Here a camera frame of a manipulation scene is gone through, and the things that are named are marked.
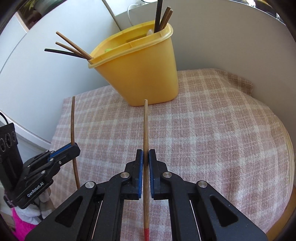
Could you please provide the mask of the gloved left hand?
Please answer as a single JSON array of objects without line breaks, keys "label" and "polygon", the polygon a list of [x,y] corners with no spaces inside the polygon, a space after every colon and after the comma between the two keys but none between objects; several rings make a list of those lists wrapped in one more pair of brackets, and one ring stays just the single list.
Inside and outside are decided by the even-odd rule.
[{"label": "gloved left hand", "polygon": [[55,210],[50,195],[51,189],[47,188],[27,208],[21,209],[19,207],[13,207],[11,208],[11,211],[12,213],[15,213],[22,221],[31,225],[38,225]]}]

